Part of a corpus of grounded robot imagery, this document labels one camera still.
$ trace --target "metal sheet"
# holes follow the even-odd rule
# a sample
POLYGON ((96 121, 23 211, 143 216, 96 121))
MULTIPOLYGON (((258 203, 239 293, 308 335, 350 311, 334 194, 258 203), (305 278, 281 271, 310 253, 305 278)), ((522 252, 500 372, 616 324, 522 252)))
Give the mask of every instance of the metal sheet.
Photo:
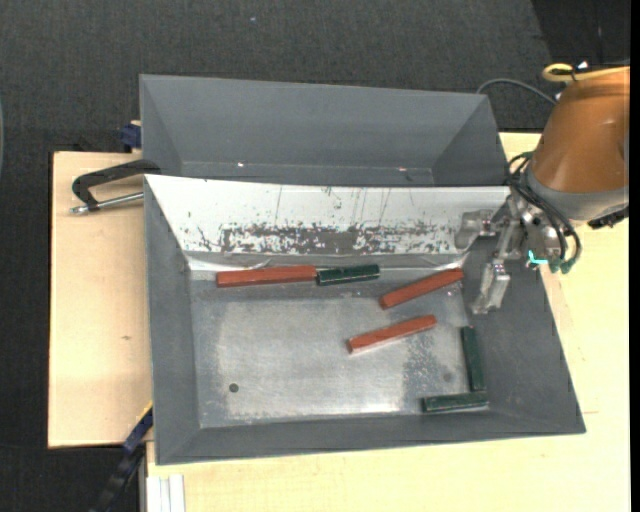
POLYGON ((267 261, 332 264, 363 256, 388 266, 459 259, 466 212, 488 218, 506 187, 311 187, 147 176, 190 268, 267 261))

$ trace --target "red wooden block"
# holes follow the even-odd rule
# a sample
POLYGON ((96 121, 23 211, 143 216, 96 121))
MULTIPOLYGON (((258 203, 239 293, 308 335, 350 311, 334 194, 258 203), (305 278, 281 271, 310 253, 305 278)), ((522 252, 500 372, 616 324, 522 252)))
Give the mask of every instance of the red wooden block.
POLYGON ((420 281, 383 295, 380 297, 380 306, 382 306, 382 309, 397 306, 421 295, 426 295, 438 288, 460 281, 463 277, 464 273, 460 268, 438 272, 437 274, 433 274, 425 279, 421 279, 420 281))
POLYGON ((377 331, 354 336, 347 341, 347 348, 350 353, 358 352, 362 349, 371 347, 372 345, 394 341, 417 332, 426 331, 427 329, 431 329, 435 326, 436 323, 436 317, 433 315, 420 316, 405 322, 400 322, 399 324, 384 327, 377 331))
POLYGON ((268 267, 255 270, 225 270, 216 274, 219 288, 234 286, 252 286, 256 284, 298 283, 313 281, 316 278, 313 265, 295 265, 292 267, 268 267))

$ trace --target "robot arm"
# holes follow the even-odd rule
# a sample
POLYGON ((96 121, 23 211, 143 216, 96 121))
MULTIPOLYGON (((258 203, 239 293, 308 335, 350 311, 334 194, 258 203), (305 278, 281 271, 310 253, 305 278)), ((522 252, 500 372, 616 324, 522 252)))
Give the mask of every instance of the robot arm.
POLYGON ((525 257, 567 273, 582 251, 575 226, 612 226, 629 211, 630 67, 579 72, 554 64, 543 76, 566 81, 540 142, 509 176, 508 212, 487 264, 474 313, 499 308, 509 283, 504 262, 525 257))

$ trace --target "metal bracket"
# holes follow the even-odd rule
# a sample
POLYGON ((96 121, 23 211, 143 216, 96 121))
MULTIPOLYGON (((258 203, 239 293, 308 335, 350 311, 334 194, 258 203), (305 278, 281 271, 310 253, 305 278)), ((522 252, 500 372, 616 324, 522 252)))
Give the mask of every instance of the metal bracket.
POLYGON ((493 236, 496 234, 491 224, 491 210, 477 210, 475 212, 466 212, 462 215, 460 230, 454 238, 456 249, 464 251, 479 236, 493 236))

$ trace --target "gray floor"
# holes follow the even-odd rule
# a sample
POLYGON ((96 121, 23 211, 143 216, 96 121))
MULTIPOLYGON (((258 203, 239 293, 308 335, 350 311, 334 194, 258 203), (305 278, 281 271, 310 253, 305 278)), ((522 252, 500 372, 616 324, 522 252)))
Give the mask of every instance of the gray floor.
MULTIPOLYGON (((508 77, 552 93, 539 75, 555 59, 629 56, 628 11, 622 0, 0 0, 0 511, 87 510, 118 461, 108 448, 44 449, 49 154, 122 151, 139 73, 466 92, 508 77)), ((523 90, 490 98, 504 131, 540 130, 549 115, 523 90)), ((135 507, 130 491, 117 510, 135 507)))

